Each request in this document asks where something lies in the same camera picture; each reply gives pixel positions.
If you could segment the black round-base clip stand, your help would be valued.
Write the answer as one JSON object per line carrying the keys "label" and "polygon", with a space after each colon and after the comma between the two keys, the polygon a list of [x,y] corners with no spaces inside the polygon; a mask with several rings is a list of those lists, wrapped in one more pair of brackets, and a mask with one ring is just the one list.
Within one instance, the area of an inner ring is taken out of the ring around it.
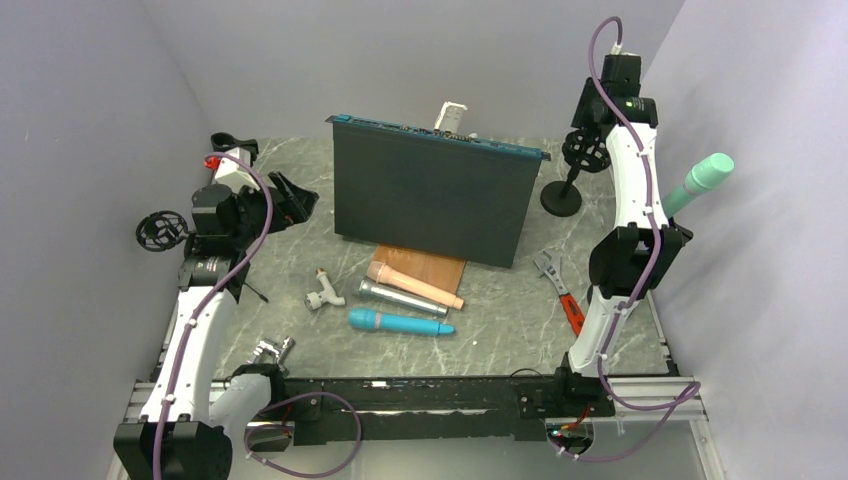
{"label": "black round-base clip stand", "polygon": [[210,143],[214,151],[226,152],[233,148],[246,150],[252,160],[259,154],[259,145],[256,139],[242,140],[226,132],[216,132],[210,136]]}

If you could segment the pink microphone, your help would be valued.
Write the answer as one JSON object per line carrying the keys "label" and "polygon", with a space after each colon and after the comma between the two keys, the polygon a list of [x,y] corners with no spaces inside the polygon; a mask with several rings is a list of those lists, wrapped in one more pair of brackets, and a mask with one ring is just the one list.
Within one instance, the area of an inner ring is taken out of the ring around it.
{"label": "pink microphone", "polygon": [[397,287],[449,308],[462,309],[465,304],[456,294],[401,273],[384,262],[371,261],[366,276],[377,283]]}

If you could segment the grey microphone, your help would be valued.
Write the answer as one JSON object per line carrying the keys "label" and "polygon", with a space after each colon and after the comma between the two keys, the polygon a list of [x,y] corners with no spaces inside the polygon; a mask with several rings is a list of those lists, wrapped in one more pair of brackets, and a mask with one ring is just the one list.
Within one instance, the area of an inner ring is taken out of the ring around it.
{"label": "grey microphone", "polygon": [[449,312],[449,309],[446,306],[437,302],[391,286],[377,283],[369,278],[361,279],[357,287],[357,293],[361,296],[368,296],[388,301],[390,303],[412,308],[440,318],[446,318]]}

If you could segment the black tripod shock-mount stand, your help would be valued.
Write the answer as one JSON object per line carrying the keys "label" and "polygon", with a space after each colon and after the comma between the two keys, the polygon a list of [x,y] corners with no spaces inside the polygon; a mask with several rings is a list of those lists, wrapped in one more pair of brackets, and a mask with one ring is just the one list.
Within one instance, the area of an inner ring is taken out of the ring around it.
{"label": "black tripod shock-mount stand", "polygon": [[189,230],[180,214],[161,210],[143,218],[135,236],[137,243],[150,252],[183,247],[184,261],[178,270],[177,285],[185,292],[193,287],[215,285],[246,258],[255,240],[238,240],[237,226],[215,224],[212,232],[199,233]]}

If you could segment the blue microphone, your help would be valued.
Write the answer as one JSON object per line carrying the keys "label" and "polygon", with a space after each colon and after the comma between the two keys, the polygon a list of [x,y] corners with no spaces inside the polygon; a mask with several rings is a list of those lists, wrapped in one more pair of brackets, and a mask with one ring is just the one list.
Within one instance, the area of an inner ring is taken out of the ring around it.
{"label": "blue microphone", "polygon": [[349,312],[348,323],[362,330],[385,330],[426,336],[453,335],[453,326],[435,320],[386,314],[368,308],[354,308]]}

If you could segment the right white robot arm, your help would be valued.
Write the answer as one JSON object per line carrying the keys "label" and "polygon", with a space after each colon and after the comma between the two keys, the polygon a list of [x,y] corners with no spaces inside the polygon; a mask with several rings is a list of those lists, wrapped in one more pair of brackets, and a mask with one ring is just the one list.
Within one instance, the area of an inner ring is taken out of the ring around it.
{"label": "right white robot arm", "polygon": [[567,378],[551,388],[557,411],[574,415],[601,374],[633,308],[663,278],[686,241],[660,201],[654,141],[654,100],[640,95],[642,61],[608,54],[600,79],[587,79],[563,143],[566,162],[587,173],[611,169],[615,192],[612,230],[589,260],[591,295],[580,333],[567,353]]}

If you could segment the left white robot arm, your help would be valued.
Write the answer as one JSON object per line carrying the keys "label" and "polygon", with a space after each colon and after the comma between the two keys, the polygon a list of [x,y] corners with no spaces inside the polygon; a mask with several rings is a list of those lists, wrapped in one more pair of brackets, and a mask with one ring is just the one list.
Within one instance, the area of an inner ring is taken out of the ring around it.
{"label": "left white robot arm", "polygon": [[223,333],[246,275],[248,250],[264,232],[308,221],[318,193],[279,172],[266,191],[212,183],[192,196],[174,330],[138,419],[118,425],[113,447],[131,479],[225,479],[247,424],[279,417],[287,406],[278,366],[240,366],[210,399]]}

